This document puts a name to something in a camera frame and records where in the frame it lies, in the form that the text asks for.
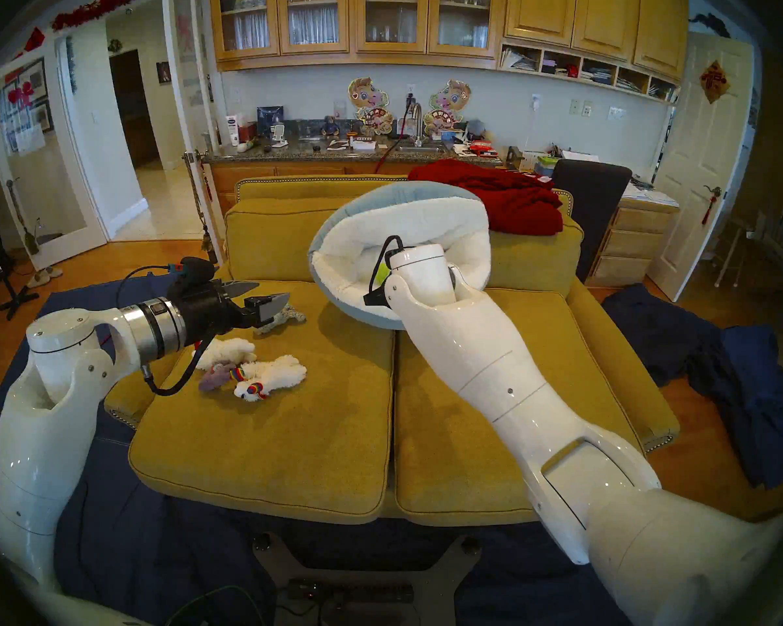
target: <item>dark blue cloth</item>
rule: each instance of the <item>dark blue cloth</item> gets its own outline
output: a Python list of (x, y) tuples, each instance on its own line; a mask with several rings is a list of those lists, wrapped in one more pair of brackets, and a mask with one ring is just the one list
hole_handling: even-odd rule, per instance
[(716, 325), (632, 285), (603, 301), (658, 386), (687, 375), (716, 403), (752, 486), (783, 482), (783, 369), (769, 325)]
[[(123, 304), (161, 295), (169, 277), (133, 279)], [(114, 304), (115, 286), (52, 294), (41, 314), (75, 306), (106, 309)], [(0, 386), (0, 411), (27, 353), (24, 341)], [(459, 534), (470, 534), (481, 541), (482, 557), (457, 590), (458, 624), (628, 623), (591, 566), (573, 565), (540, 523), (431, 528), (379, 519), (330, 525), (171, 498), (148, 489), (131, 470), (133, 431), (101, 406), (97, 418), (82, 479), (56, 534), (55, 568), (67, 594), (160, 624), (208, 590), (236, 584), (271, 623), (275, 588), (252, 547), (261, 532), (278, 533), (308, 567), (374, 570), (428, 568)], [(220, 616), (210, 623), (255, 623), (238, 593), (215, 595), (209, 603)]]

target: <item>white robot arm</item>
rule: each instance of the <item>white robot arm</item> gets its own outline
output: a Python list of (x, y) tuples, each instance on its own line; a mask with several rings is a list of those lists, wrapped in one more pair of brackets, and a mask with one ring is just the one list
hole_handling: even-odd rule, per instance
[(751, 524), (663, 491), (638, 450), (565, 404), (441, 246), (404, 249), (389, 266), (384, 295), (412, 342), (487, 417), (545, 528), (572, 561), (592, 563), (635, 624), (706, 623), (736, 599), (782, 536), (783, 514)]

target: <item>upper cabinet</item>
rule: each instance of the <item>upper cabinet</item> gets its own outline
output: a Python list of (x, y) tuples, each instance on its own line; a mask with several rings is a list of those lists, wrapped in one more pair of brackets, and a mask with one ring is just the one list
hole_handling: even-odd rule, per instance
[(577, 0), (571, 46), (629, 62), (636, 50), (638, 12), (639, 0)]
[(687, 0), (641, 0), (633, 63), (680, 79), (687, 50)]
[(429, 0), (427, 48), (441, 55), (495, 58), (504, 0)]
[(275, 0), (209, 0), (218, 60), (278, 55)]
[(356, 50), (424, 53), (429, 0), (354, 0)]
[(282, 53), (348, 51), (348, 0), (277, 0)]
[(574, 23), (575, 0), (508, 0), (504, 34), (568, 46)]

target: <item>red blanket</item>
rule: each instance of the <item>red blanket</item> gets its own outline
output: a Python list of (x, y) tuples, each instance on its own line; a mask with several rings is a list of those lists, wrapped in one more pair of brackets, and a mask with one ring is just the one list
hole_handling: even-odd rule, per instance
[(563, 230), (562, 202), (541, 184), (518, 172), (480, 168), (455, 158), (442, 158), (409, 173), (410, 181), (437, 181), (469, 190), (487, 210), (492, 231), (519, 235), (556, 235)]

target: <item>stuffed toy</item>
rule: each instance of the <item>stuffed toy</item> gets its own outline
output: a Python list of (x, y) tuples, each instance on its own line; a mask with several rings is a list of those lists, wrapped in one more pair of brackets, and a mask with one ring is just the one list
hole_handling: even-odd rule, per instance
[[(191, 356), (194, 356), (199, 343), (195, 343), (195, 350)], [(235, 367), (239, 363), (250, 363), (258, 357), (255, 356), (255, 344), (246, 339), (213, 339), (211, 343), (197, 362), (198, 370), (212, 371), (212, 367), (217, 363), (230, 363)]]
[(283, 310), (273, 316), (271, 322), (263, 327), (254, 327), (253, 331), (256, 335), (263, 335), (274, 330), (279, 325), (284, 325), (284, 323), (288, 322), (290, 319), (294, 319), (297, 323), (304, 323), (305, 320), (307, 320), (307, 317), (300, 311), (296, 311), (292, 305), (285, 305)]
[(223, 386), (232, 378), (231, 371), (234, 367), (235, 363), (231, 361), (218, 361), (203, 375), (197, 388), (201, 392), (209, 392), (215, 388), (220, 388), (220, 386)]
[(275, 361), (244, 363), (236, 370), (243, 374), (245, 380), (235, 386), (235, 396), (244, 401), (259, 401), (278, 388), (292, 388), (301, 383), (307, 374), (307, 368), (290, 354)]

